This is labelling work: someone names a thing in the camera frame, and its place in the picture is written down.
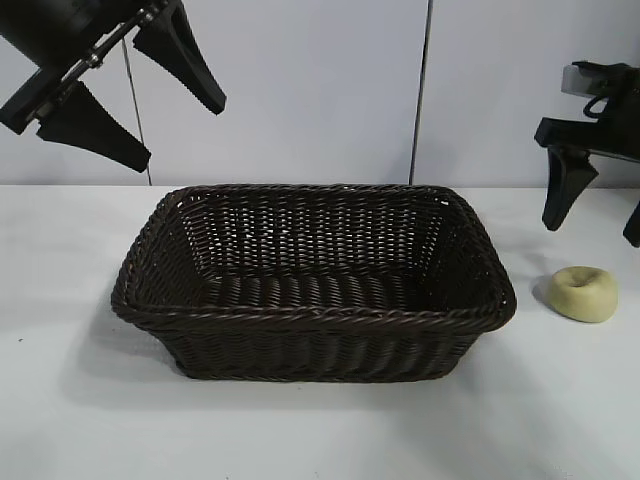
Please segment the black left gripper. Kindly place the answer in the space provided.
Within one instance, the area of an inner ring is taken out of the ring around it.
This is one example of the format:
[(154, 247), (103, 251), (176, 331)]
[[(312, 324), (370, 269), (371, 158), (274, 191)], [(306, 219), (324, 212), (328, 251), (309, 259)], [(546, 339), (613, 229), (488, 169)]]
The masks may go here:
[[(131, 30), (136, 50), (179, 80), (211, 113), (226, 95), (198, 47), (182, 1), (3, 1), (1, 36), (37, 71), (1, 107), (1, 123), (20, 135), (39, 111), (57, 103)], [(138, 173), (151, 152), (123, 128), (83, 82), (39, 121), (44, 141), (87, 150)]]

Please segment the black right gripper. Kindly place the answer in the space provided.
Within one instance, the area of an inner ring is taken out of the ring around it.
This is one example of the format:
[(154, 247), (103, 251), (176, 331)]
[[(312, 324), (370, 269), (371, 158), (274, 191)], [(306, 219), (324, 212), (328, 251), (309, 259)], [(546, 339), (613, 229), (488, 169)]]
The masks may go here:
[[(576, 61), (564, 67), (561, 91), (588, 99), (584, 121), (544, 117), (534, 135), (547, 148), (549, 180), (542, 222), (557, 231), (574, 202), (598, 176), (590, 154), (625, 161), (639, 159), (639, 69)], [(640, 247), (640, 203), (623, 237)]]

